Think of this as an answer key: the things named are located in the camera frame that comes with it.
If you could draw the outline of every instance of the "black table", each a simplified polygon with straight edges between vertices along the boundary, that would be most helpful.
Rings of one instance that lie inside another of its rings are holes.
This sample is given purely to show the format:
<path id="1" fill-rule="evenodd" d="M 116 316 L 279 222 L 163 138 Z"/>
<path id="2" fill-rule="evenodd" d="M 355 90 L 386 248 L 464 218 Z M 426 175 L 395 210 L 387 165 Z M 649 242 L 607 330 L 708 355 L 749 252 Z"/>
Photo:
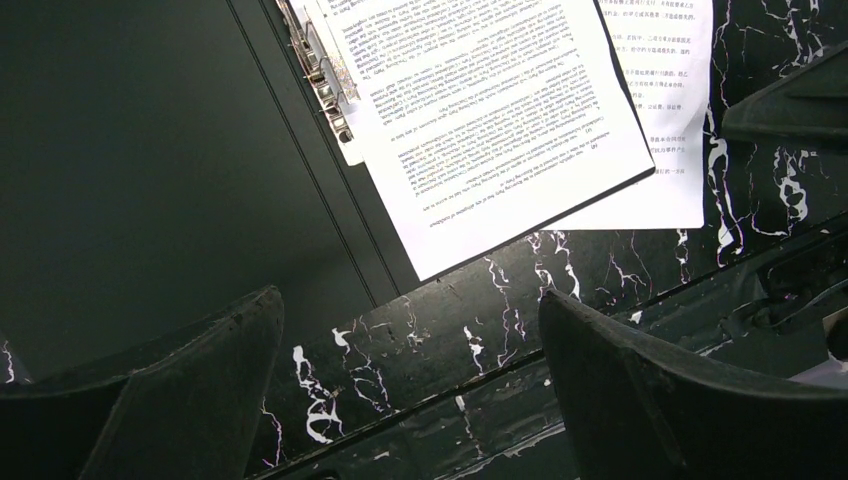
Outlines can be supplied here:
<path id="1" fill-rule="evenodd" d="M 845 159 L 719 136 L 729 105 L 848 39 L 840 0 L 763 3 L 715 2 L 704 228 L 540 232 L 339 319 L 281 354 L 248 473 L 296 463 L 537 354 L 537 301 L 546 287 L 647 328 L 638 313 L 646 305 L 845 212 Z"/>

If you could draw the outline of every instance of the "stack of papers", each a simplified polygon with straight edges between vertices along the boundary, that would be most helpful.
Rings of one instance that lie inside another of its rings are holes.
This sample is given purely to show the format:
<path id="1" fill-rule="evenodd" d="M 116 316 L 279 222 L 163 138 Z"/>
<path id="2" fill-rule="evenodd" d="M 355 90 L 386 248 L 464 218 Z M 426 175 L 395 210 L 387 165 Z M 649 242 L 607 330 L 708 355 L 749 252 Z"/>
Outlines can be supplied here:
<path id="1" fill-rule="evenodd" d="M 291 0 L 422 280 L 542 227 L 703 225 L 712 4 L 631 3 Z"/>

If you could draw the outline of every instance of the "binder clip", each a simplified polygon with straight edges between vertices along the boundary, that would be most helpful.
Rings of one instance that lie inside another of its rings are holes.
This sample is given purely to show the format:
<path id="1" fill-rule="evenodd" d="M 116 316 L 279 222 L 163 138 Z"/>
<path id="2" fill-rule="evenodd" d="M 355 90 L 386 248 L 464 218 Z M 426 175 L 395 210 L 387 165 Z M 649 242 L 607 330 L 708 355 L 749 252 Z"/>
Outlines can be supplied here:
<path id="1" fill-rule="evenodd" d="M 290 46 L 297 56 L 305 78 L 318 98 L 321 108 L 319 113 L 326 117 L 340 146 L 351 142 L 353 133 L 342 113 L 340 102 L 350 105 L 358 101 L 360 97 L 344 61 L 337 53 L 327 53 L 327 48 L 311 18 L 304 22 L 305 28 L 301 28 L 300 22 L 285 0 L 277 0 L 277 7 L 282 12 L 283 22 L 289 29 Z M 317 51 L 309 40 L 310 34 L 316 40 Z"/>

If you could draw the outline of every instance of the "white paper sheet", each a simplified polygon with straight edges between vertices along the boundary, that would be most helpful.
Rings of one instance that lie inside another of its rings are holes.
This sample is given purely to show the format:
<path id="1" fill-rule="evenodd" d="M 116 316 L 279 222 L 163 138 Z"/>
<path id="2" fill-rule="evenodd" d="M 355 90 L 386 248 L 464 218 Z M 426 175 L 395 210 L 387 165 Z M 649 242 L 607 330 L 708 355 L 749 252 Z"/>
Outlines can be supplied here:
<path id="1" fill-rule="evenodd" d="M 712 1 L 599 3 L 657 173 L 546 228 L 700 228 L 704 225 L 702 131 L 710 91 Z"/>
<path id="2" fill-rule="evenodd" d="M 653 170 L 592 0 L 318 5 L 362 96 L 348 123 L 421 279 Z"/>

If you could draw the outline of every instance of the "metal ring binder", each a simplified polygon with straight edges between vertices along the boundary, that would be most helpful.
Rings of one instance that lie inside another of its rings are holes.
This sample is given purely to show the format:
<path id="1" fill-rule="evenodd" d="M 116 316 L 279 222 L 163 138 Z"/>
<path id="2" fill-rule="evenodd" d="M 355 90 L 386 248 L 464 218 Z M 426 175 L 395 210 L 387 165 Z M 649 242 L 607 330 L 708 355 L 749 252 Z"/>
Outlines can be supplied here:
<path id="1" fill-rule="evenodd" d="M 326 49 L 320 37 L 318 37 L 317 32 L 314 30 L 312 20 L 306 22 L 306 30 L 304 31 L 299 26 L 298 20 L 292 14 L 289 6 L 286 5 L 285 0 L 277 0 L 277 7 L 282 12 L 283 22 L 289 29 L 289 46 L 294 50 L 305 74 L 304 78 L 309 81 L 321 105 L 321 110 L 318 113 L 323 113 L 327 118 L 327 123 L 329 123 L 330 128 L 340 143 L 350 142 L 353 140 L 353 133 L 350 131 L 350 126 L 339 107 L 339 98 L 343 97 L 345 103 L 349 104 L 359 99 L 359 93 L 356 91 L 356 85 L 350 80 L 350 74 L 347 72 L 344 62 L 341 59 L 334 60 L 327 55 L 318 58 L 307 38 L 310 28 L 312 29 L 312 34 L 318 40 L 321 51 L 326 52 Z M 335 77 L 334 80 L 341 88 L 338 94 L 333 92 L 325 70 L 322 68 L 325 61 L 330 63 L 329 72 Z"/>

